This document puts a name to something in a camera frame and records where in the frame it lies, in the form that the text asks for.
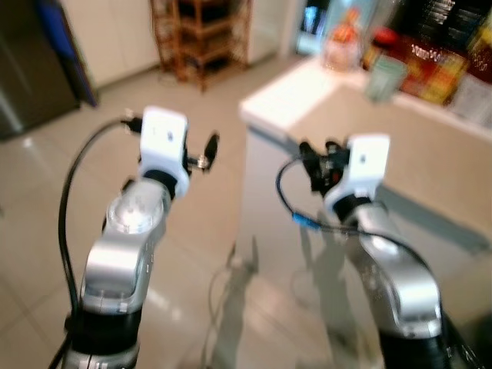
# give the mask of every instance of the black knob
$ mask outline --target black knob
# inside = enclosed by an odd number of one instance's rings
[[[302,164],[311,180],[311,190],[318,192],[323,184],[320,155],[306,141],[299,145]]]
[[[207,146],[205,147],[204,156],[208,160],[208,166],[205,169],[207,171],[209,171],[212,164],[214,164],[215,157],[217,156],[219,139],[220,136],[218,135],[218,133],[214,132],[214,134],[208,140]]]

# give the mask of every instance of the refrigerator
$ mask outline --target refrigerator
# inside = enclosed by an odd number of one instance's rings
[[[0,139],[77,108],[34,0],[0,1]]]

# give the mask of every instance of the plastic cup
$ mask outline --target plastic cup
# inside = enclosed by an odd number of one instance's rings
[[[372,101],[389,101],[407,77],[407,65],[395,58],[381,55],[371,73],[365,95]]]

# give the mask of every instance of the white countertop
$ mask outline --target white countertop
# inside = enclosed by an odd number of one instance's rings
[[[327,71],[319,57],[240,104],[248,125],[285,140],[324,140],[383,132],[392,146],[384,183],[403,196],[492,239],[492,132],[438,105],[398,92],[374,104],[369,74]]]
[[[328,71],[321,67],[319,57],[309,58],[243,100],[240,114],[249,124],[283,136],[340,86],[363,91],[368,77],[362,69],[351,73]],[[393,103],[492,143],[491,130],[465,121],[446,108],[402,92],[395,94]]]

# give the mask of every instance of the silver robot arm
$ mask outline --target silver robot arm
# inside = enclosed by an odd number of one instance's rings
[[[191,168],[209,170],[217,152],[214,135],[204,155],[189,158],[187,130],[184,115],[155,107],[144,110],[141,177],[109,205],[102,235],[89,253],[80,311],[65,324],[71,347],[64,369],[135,367],[154,251],[165,234],[171,203],[186,195]]]
[[[344,147],[327,142],[321,159],[313,159],[317,154],[307,142],[300,150],[311,189],[321,193],[327,212],[360,232],[349,233],[347,257],[361,276],[386,368],[446,368],[450,362],[437,281],[415,251],[402,247],[407,241],[386,208],[374,202],[389,147],[388,136],[363,135]]]

